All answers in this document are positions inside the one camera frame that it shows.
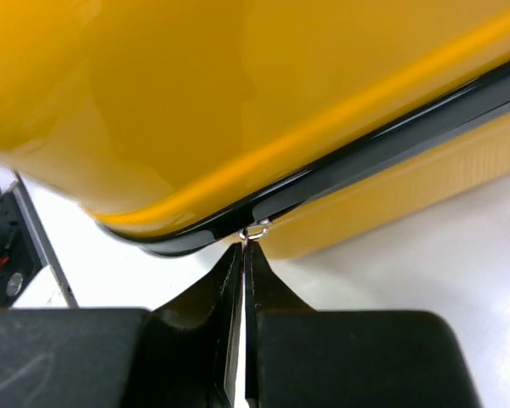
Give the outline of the yellow hard-shell suitcase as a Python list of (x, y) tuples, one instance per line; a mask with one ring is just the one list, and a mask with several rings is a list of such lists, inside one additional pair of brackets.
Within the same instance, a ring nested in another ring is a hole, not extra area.
[(510, 1), (0, 1), (0, 162), (147, 252), (300, 257), (510, 173)]

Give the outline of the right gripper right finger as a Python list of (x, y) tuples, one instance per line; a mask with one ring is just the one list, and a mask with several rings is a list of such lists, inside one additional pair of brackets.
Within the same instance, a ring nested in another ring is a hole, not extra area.
[(423, 310), (319, 311), (244, 251), (252, 407), (478, 407), (455, 333)]

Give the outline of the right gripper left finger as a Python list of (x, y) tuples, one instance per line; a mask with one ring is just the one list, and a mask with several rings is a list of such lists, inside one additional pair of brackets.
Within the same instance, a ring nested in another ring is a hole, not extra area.
[(241, 244), (151, 313), (140, 345), (142, 407), (231, 407), (242, 289)]

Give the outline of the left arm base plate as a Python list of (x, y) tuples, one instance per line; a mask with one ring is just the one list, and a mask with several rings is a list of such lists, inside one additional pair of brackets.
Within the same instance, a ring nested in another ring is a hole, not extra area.
[(0, 309), (8, 309), (43, 269), (14, 187), (0, 188)]

